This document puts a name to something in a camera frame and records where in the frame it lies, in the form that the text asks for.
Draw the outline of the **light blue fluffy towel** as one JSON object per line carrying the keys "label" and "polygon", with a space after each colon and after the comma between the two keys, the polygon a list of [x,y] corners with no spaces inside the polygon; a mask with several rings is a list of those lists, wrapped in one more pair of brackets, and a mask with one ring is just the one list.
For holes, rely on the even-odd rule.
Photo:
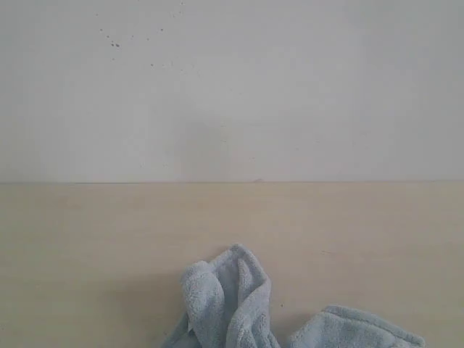
{"label": "light blue fluffy towel", "polygon": [[[164,347],[278,347],[270,328],[271,280],[245,246],[196,262],[181,278],[185,312]],[[193,331],[187,332],[187,316]],[[289,337],[289,347],[424,347],[379,316],[329,305]]]}

